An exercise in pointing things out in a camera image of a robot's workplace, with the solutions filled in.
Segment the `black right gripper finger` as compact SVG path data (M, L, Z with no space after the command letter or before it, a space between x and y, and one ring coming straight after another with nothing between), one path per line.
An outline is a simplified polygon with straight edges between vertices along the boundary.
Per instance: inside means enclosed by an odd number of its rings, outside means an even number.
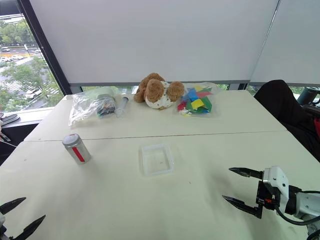
M244 201L241 201L234 197L225 196L225 195L222 195L222 197L237 209L243 212L246 212L250 215L253 215L258 219L262 218L263 206L261 204L258 204L257 206L253 207L253 206L246 205Z
M264 176L264 171L257 171L245 167L230 167L228 170L246 178L253 177L257 179L263 179Z

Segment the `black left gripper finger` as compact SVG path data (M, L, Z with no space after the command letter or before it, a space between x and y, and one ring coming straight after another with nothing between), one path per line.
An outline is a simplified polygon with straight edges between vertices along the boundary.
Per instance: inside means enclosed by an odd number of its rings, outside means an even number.
M45 219L46 215L43 215L42 217L36 219L35 221L33 221L32 223L30 223L28 226L26 226L23 229L23 232L21 234L19 234L16 237L10 236L9 239L10 240L26 240L30 235L32 235L35 230L40 226L40 224L43 222L43 220Z
M2 204L0 206L0 213L7 214L8 212L16 208L19 204L21 204L25 199L26 197L20 197Z

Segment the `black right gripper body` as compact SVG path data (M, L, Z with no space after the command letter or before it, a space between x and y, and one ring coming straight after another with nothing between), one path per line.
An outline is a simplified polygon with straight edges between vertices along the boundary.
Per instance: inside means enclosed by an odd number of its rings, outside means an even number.
M256 203L265 208L275 208L278 206L278 189L270 185L258 182Z

